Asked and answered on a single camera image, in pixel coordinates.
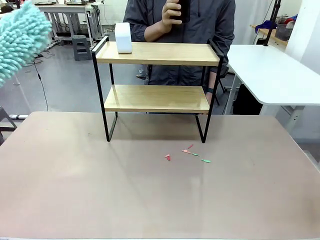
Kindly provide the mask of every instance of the gray floor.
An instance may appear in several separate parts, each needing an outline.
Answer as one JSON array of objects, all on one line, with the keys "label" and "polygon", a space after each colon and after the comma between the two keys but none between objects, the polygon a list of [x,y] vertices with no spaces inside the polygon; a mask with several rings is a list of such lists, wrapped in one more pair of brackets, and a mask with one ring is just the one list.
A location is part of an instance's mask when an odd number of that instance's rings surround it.
[{"label": "gray floor", "polygon": [[[58,112],[100,112],[100,102],[93,63],[75,61],[71,45],[54,46],[50,49],[54,56],[43,53],[43,62],[36,64],[41,76],[49,111]],[[144,81],[137,78],[138,65],[114,64],[114,78],[117,84],[143,85]],[[110,72],[107,64],[99,66],[100,78],[104,98],[111,87]],[[34,65],[24,67],[17,74],[31,111],[46,111],[43,89],[38,79]],[[222,80],[224,86],[231,86],[234,76],[228,75]],[[220,115],[226,106],[229,93],[223,93],[221,87],[217,92],[220,106],[215,104],[213,114]],[[19,88],[8,80],[0,88],[0,105],[8,114],[29,114],[26,103]],[[303,150],[309,151],[319,162],[319,144],[301,145]]]}]

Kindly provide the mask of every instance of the smartphone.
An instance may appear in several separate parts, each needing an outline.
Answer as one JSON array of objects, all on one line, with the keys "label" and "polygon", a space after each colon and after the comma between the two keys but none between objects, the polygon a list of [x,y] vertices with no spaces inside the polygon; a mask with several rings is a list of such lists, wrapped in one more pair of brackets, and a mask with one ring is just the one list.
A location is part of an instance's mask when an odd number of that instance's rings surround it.
[{"label": "smartphone", "polygon": [[173,16],[171,18],[181,20],[182,24],[188,23],[190,21],[191,0],[179,0],[178,4],[181,5],[181,16]]}]

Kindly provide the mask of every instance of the gray stool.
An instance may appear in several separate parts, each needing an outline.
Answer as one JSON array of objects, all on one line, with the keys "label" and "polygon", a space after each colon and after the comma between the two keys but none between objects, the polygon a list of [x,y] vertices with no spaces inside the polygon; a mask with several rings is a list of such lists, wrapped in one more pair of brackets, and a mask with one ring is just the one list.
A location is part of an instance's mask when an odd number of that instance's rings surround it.
[{"label": "gray stool", "polygon": [[4,136],[2,135],[1,132],[13,132],[14,130],[16,130],[17,126],[15,125],[14,121],[11,120],[11,118],[9,117],[9,115],[6,113],[6,111],[4,110],[4,108],[2,106],[0,106],[0,122],[3,119],[7,119],[13,127],[8,127],[8,126],[0,126],[0,146],[1,144],[4,143]]},{"label": "gray stool", "polygon": [[72,45],[74,52],[74,60],[80,61],[92,59],[89,44],[85,35],[74,35],[72,37]]}]

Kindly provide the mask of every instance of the dark jacket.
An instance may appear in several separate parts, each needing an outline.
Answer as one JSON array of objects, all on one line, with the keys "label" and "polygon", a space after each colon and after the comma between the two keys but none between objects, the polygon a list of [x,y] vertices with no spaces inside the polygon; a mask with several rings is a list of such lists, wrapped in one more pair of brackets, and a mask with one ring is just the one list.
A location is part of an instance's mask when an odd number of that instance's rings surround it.
[{"label": "dark jacket", "polygon": [[[130,23],[133,42],[145,42],[145,30],[162,19],[166,0],[128,0],[124,22]],[[173,25],[171,32],[160,37],[159,43],[206,44],[209,38],[227,56],[235,38],[235,0],[191,0],[190,21]],[[202,67],[160,66],[152,67],[150,85],[199,86]]]}]

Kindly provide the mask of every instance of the microfiber duster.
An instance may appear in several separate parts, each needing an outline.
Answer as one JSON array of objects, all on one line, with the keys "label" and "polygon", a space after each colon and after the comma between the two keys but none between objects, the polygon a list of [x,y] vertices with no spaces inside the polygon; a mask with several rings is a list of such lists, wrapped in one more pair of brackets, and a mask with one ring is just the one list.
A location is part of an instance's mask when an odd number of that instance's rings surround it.
[{"label": "microfiber duster", "polygon": [[0,19],[0,87],[49,44],[51,23],[26,1]]}]

